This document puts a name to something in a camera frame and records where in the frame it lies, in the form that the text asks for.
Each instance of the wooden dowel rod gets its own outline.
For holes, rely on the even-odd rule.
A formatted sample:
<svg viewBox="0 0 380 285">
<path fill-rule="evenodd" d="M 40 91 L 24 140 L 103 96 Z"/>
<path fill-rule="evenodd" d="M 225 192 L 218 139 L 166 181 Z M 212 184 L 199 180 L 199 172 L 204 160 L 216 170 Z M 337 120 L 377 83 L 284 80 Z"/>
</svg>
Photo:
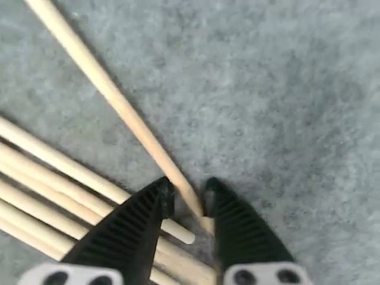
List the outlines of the wooden dowel rod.
<svg viewBox="0 0 380 285">
<path fill-rule="evenodd" d="M 38 140 L 36 137 L 2 117 L 0 117 L 0 137 L 21 147 L 40 160 L 57 168 L 60 172 L 74 178 L 76 181 L 81 182 L 83 185 L 88 186 L 118 204 L 122 204 L 131 196 L 120 187 Z M 164 220 L 161 228 L 187 244 L 191 244 L 195 240 L 195 235 L 192 232 L 172 220 Z"/>
<path fill-rule="evenodd" d="M 50 185 L 56 191 L 69 196 L 76 202 L 86 206 L 95 213 L 106 216 L 111 211 L 110 205 L 98 199 L 91 193 L 83 190 L 78 185 L 71 183 L 67 179 L 58 174 L 42 167 L 41 165 L 26 159 L 21 153 L 13 150 L 7 145 L 0 143 L 1 160 L 10 165 L 19 165 L 19 170 L 34 177 L 35 180 L 42 181 L 44 184 Z"/>
<path fill-rule="evenodd" d="M 0 200 L 0 229 L 47 256 L 61 260 L 74 242 L 24 212 Z M 152 268 L 150 280 L 159 285 L 180 285 L 173 278 Z"/>
<path fill-rule="evenodd" d="M 0 217 L 8 222 L 17 225 L 32 235 L 38 236 L 44 243 L 55 247 L 60 252 L 68 252 L 74 243 L 68 238 L 62 236 L 55 230 L 45 226 L 33 217 L 0 200 Z"/>
<path fill-rule="evenodd" d="M 1 145 L 0 145 L 0 153 L 2 154 L 0 156 L 0 171 L 3 171 L 2 170 L 3 163 L 1 162 L 1 160 L 6 158 L 7 156 L 3 155 L 2 151 L 1 151 Z M 27 158 L 23 157 L 22 154 L 20 154 L 20 156 L 23 159 L 21 159 L 21 160 L 20 159 L 14 159 L 14 157 L 11 156 L 11 157 L 7 158 L 7 161 L 14 164 L 14 165 L 12 165 L 12 167 L 17 167 L 18 169 L 21 169 L 26 164 L 26 161 L 24 161 L 24 160 L 27 160 Z M 6 169 L 6 171 L 7 171 L 6 174 L 11 173 L 9 169 Z M 84 216 L 83 214 L 82 215 L 80 214 L 79 217 L 81 219 L 87 221 L 87 217 Z M 97 224 L 98 222 L 100 222 L 101 219 L 102 219 L 102 217 L 99 216 L 99 219 L 94 224 Z M 167 262 L 167 263 L 165 263 L 165 267 L 173 268 L 173 271 L 177 272 L 177 274 L 181 273 L 184 276 L 184 278 L 186 278 L 187 280 L 197 280 L 197 279 L 212 280 L 213 279 L 213 272 L 214 271 L 212 269 L 210 269 L 208 266 L 206 266 L 204 264 L 201 264 L 201 266 L 200 266 L 199 261 L 197 261 L 194 257 L 187 254 L 186 252 L 181 251 L 181 249 L 179 249 L 178 247 L 176 247 L 174 245 L 168 246 L 168 243 L 165 242 L 165 240 L 162 237 L 160 237 L 159 241 L 157 242 L 157 250 L 164 252 L 165 253 L 164 257 L 170 257 L 170 258 L 166 258 L 166 259 L 162 258 L 162 260 L 156 260 L 156 263 L 161 264 L 161 262 Z"/>
<path fill-rule="evenodd" d="M 165 271 L 173 276 L 179 276 L 191 284 L 216 284 L 216 272 L 211 267 L 164 239 L 160 239 L 159 242 L 160 250 L 156 251 L 154 261 Z"/>
<path fill-rule="evenodd" d="M 116 110 L 165 175 L 177 187 L 192 212 L 201 218 L 202 207 L 190 183 L 61 13 L 49 0 L 25 0 L 25 2 Z"/>
<path fill-rule="evenodd" d="M 83 238 L 88 232 L 85 227 L 2 180 L 0 180 L 0 199 L 75 239 Z"/>
<path fill-rule="evenodd" d="M 60 207 L 66 209 L 70 213 L 73 213 L 77 217 L 83 219 L 84 221 L 95 225 L 102 217 L 95 212 L 89 210 L 82 204 L 74 201 L 70 197 L 56 191 L 50 186 L 45 185 L 41 181 L 35 180 L 24 172 L 18 171 L 15 167 L 10 166 L 0 158 L 0 172 L 6 174 L 15 181 L 25 185 L 26 187 L 33 190 L 35 193 L 45 197 L 46 199 L 54 202 Z"/>
<path fill-rule="evenodd" d="M 8 222 L 2 217 L 0 217 L 0 230 L 8 233 L 9 235 L 22 241 L 23 243 L 26 243 L 27 245 L 30 245 L 32 248 L 37 249 L 38 251 L 55 260 L 60 260 L 64 256 L 64 253 L 60 250 L 56 249 L 55 247 L 51 247 L 47 243 L 42 242 L 38 237 L 35 237 L 30 233 L 23 231 L 21 228 Z"/>
</svg>

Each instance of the bolt hole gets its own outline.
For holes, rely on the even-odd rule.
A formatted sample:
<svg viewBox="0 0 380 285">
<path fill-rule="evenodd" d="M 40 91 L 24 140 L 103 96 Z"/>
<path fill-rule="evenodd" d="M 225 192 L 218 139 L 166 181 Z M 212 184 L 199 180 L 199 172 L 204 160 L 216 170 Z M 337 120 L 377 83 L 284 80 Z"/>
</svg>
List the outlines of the bolt hole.
<svg viewBox="0 0 380 285">
<path fill-rule="evenodd" d="M 277 273 L 277 277 L 281 283 L 284 284 L 299 284 L 300 278 L 299 276 L 292 270 L 283 269 Z"/>
<path fill-rule="evenodd" d="M 112 280 L 108 276 L 99 276 L 92 280 L 89 285 L 112 285 Z"/>
<path fill-rule="evenodd" d="M 49 275 L 43 282 L 43 285 L 64 285 L 68 275 L 66 272 L 58 271 Z"/>
<path fill-rule="evenodd" d="M 234 275 L 234 280 L 237 285 L 255 285 L 256 278 L 247 270 L 239 270 Z"/>
</svg>

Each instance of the wooden dowel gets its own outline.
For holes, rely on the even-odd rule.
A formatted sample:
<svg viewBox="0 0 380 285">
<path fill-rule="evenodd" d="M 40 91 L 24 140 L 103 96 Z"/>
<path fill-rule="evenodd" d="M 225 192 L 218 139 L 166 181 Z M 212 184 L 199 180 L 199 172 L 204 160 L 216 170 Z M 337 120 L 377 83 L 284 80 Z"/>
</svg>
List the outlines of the wooden dowel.
<svg viewBox="0 0 380 285">
<path fill-rule="evenodd" d="M 60 172 L 74 178 L 76 181 L 81 182 L 83 185 L 88 186 L 118 204 L 122 204 L 131 196 L 120 187 L 117 187 L 2 117 L 0 117 L 0 137 L 21 147 L 57 168 Z M 164 220 L 161 228 L 187 244 L 191 244 L 195 240 L 195 235 L 192 232 L 172 220 Z"/>
<path fill-rule="evenodd" d="M 202 207 L 190 183 L 61 13 L 49 0 L 25 0 L 25 2 L 116 110 L 165 175 L 177 187 L 192 212 L 201 218 Z"/>
<path fill-rule="evenodd" d="M 41 181 L 35 180 L 24 172 L 18 171 L 15 167 L 10 166 L 0 158 L 0 172 L 8 175 L 15 181 L 25 185 L 26 187 L 33 190 L 35 193 L 45 197 L 46 199 L 54 202 L 60 207 L 66 209 L 70 213 L 73 213 L 77 217 L 83 219 L 90 224 L 97 224 L 102 217 L 95 212 L 89 210 L 82 204 L 74 201 L 70 197 L 56 191 L 50 186 L 45 185 Z"/>
<path fill-rule="evenodd" d="M 17 153 L 18 154 L 17 159 L 14 159 L 15 158 L 14 156 L 7 157 L 7 156 L 3 155 L 1 150 L 2 150 L 2 147 L 0 144 L 0 153 L 1 153 L 0 171 L 2 171 L 1 160 L 4 158 L 6 158 L 7 161 L 14 164 L 14 165 L 12 165 L 12 167 L 17 167 L 20 170 L 25 164 L 27 164 L 26 160 L 28 160 L 28 159 L 26 157 L 23 157 L 22 154 Z M 41 167 L 42 169 L 45 169 L 42 166 L 39 166 L 39 167 L 37 167 L 37 166 L 34 166 L 35 167 L 34 169 L 39 169 L 39 167 Z M 32 170 L 29 170 L 27 173 L 35 176 L 35 174 L 31 173 L 31 171 Z M 84 216 L 83 214 L 80 214 L 79 217 L 81 219 L 87 221 L 87 217 Z M 102 217 L 99 216 L 99 219 L 94 224 L 97 224 L 98 222 L 100 222 L 101 219 L 102 219 Z M 166 258 L 166 259 L 162 259 L 162 260 L 156 260 L 156 263 L 160 264 L 161 262 L 166 262 L 164 265 L 165 267 L 174 268 L 173 271 L 177 272 L 177 274 L 179 274 L 181 272 L 181 274 L 187 280 L 198 280 L 198 279 L 200 279 L 200 280 L 212 280 L 213 279 L 212 273 L 214 271 L 212 269 L 210 269 L 208 266 L 200 263 L 194 257 L 192 257 L 191 255 L 187 254 L 186 252 L 182 251 L 178 247 L 176 247 L 174 245 L 168 246 L 168 243 L 165 242 L 165 240 L 162 237 L 160 237 L 158 242 L 157 242 L 157 250 L 164 252 L 165 253 L 164 257 L 170 257 L 170 258 Z"/>
<path fill-rule="evenodd" d="M 160 239 L 159 242 L 160 250 L 156 251 L 154 261 L 164 270 L 191 284 L 216 284 L 216 272 L 211 267 L 206 266 L 191 254 L 164 239 Z"/>
<path fill-rule="evenodd" d="M 62 176 L 59 176 L 58 174 L 27 159 L 21 153 L 13 150 L 3 143 L 0 143 L 0 154 L 3 162 L 7 162 L 10 165 L 19 165 L 20 171 L 34 177 L 35 180 L 42 181 L 44 184 L 50 185 L 56 191 L 69 196 L 95 213 L 105 216 L 112 211 L 111 206 L 104 201 L 83 190 L 78 185 L 71 183 Z"/>
<path fill-rule="evenodd" d="M 2 180 L 0 180 L 0 199 L 75 239 L 83 238 L 88 232 L 85 227 Z"/>
<path fill-rule="evenodd" d="M 51 247 L 47 243 L 42 242 L 38 237 L 31 235 L 28 232 L 23 231 L 21 228 L 16 225 L 8 222 L 4 218 L 0 217 L 0 230 L 8 233 L 9 235 L 15 237 L 16 239 L 30 245 L 32 248 L 37 249 L 43 254 L 55 259 L 60 260 L 64 253 L 55 247 Z"/>
<path fill-rule="evenodd" d="M 47 256 L 61 260 L 74 242 L 24 212 L 0 200 L 0 229 Z M 150 280 L 159 285 L 180 285 L 173 278 L 152 268 Z"/>
<path fill-rule="evenodd" d="M 3 200 L 0 200 L 0 217 L 6 219 L 9 223 L 17 225 L 23 231 L 38 236 L 44 243 L 58 249 L 60 252 L 68 252 L 74 245 L 68 238 Z"/>
</svg>

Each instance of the ribbed grip texture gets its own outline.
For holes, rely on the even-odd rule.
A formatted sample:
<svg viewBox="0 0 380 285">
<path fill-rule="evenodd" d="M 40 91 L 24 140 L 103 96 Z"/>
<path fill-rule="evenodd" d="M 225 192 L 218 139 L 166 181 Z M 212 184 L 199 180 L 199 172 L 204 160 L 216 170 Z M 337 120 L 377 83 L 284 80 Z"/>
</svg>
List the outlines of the ribbed grip texture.
<svg viewBox="0 0 380 285">
<path fill-rule="evenodd" d="M 225 272 L 234 264 L 293 261 L 293 257 L 266 222 L 244 200 L 216 178 L 206 184 L 213 192 L 216 260 Z"/>
<path fill-rule="evenodd" d="M 163 212 L 173 213 L 173 188 L 161 178 L 118 206 L 79 241 L 62 262 L 119 270 L 125 284 L 145 284 Z"/>
</svg>

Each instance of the gray carpet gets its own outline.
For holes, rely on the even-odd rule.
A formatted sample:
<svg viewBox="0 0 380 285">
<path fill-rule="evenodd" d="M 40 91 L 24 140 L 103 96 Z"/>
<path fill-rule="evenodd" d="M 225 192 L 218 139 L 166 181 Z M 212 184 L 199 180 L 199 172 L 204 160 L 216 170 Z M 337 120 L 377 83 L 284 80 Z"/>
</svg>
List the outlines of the gray carpet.
<svg viewBox="0 0 380 285">
<path fill-rule="evenodd" d="M 194 186 L 228 181 L 316 284 L 379 283 L 377 0 L 58 5 Z M 0 67 L 2 116 L 129 191 L 162 174 L 23 1 L 0 1 Z M 0 234 L 2 284 L 45 259 Z"/>
</svg>

